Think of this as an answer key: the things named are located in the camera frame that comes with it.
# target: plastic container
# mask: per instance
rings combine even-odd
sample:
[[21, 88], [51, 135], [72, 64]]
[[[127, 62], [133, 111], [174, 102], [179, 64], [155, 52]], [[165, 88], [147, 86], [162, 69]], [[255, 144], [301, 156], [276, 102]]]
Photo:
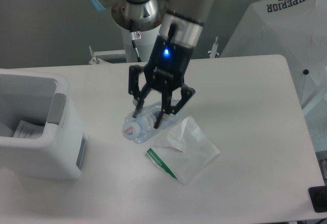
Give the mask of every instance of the plastic container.
[[[172, 106], [177, 103], [178, 100], [172, 100]], [[135, 143], [142, 143], [181, 119], [181, 111], [175, 115], [170, 114], [168, 118], [163, 118], [159, 128], [155, 129], [153, 126], [160, 111], [161, 102], [157, 102], [151, 106], [144, 107], [137, 118], [132, 117], [134, 112], [128, 114], [123, 125], [123, 135]]]
[[[0, 69], [0, 81], [0, 165], [24, 176], [77, 178], [87, 135], [68, 80]], [[15, 136], [17, 129], [25, 135]]]

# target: blue led light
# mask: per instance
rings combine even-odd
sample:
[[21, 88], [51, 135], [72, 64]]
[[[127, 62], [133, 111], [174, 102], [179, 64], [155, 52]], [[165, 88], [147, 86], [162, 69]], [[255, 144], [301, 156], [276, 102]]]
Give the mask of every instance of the blue led light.
[[163, 56], [164, 57], [169, 57], [170, 56], [170, 52], [168, 49], [165, 49], [164, 52], [163, 52]]

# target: sticker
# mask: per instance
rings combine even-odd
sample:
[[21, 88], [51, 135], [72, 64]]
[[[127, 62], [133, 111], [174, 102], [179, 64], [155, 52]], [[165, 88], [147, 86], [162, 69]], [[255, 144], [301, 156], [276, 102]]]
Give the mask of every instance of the sticker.
[[138, 39], [141, 39], [142, 36], [141, 36], [141, 32], [132, 32], [131, 33], [131, 39], [132, 40], [138, 40]]

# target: green stripe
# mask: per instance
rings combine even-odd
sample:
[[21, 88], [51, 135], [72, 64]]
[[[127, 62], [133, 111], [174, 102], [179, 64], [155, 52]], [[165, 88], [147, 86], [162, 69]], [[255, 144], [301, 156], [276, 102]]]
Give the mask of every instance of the green stripe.
[[154, 150], [152, 150], [152, 148], [150, 148], [147, 151], [147, 153], [154, 160], [154, 162], [156, 162], [161, 168], [164, 169], [165, 172], [170, 174], [173, 178], [177, 179], [177, 177], [175, 177], [175, 175], [172, 173], [172, 171], [168, 168], [168, 166], [166, 166], [166, 164], [161, 160], [161, 158], [159, 158], [159, 156], [154, 152]]

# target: bottle cap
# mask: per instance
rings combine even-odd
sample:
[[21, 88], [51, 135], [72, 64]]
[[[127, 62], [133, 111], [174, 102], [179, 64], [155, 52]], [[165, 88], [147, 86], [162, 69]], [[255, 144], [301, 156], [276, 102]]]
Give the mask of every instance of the bottle cap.
[[135, 121], [127, 122], [123, 126], [123, 135], [128, 140], [133, 140], [134, 138], [138, 137], [141, 134], [141, 131], [141, 126]]

